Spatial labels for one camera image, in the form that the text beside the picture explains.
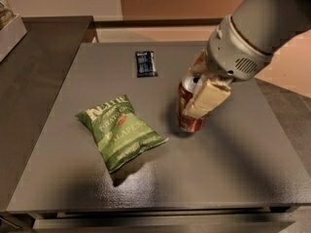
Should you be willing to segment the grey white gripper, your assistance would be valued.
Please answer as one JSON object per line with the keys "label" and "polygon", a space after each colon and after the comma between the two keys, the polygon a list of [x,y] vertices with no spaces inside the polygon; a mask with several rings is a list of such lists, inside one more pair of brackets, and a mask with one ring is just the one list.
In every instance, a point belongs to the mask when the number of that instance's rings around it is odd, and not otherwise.
{"label": "grey white gripper", "polygon": [[[191,73],[202,75],[194,89],[189,113],[196,118],[205,117],[229,97],[231,79],[250,80],[271,59],[271,54],[247,43],[236,30],[232,16],[226,16],[211,34],[207,51],[202,50],[189,67]],[[208,78],[210,70],[218,76]]]}

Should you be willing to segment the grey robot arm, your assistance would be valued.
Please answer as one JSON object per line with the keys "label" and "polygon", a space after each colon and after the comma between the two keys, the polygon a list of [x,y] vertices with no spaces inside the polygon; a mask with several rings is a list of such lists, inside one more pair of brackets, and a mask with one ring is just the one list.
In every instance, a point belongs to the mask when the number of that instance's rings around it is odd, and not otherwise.
{"label": "grey robot arm", "polygon": [[228,98],[231,83],[253,78],[280,47],[310,29],[311,0],[244,0],[189,67],[198,82],[182,114],[206,116]]}

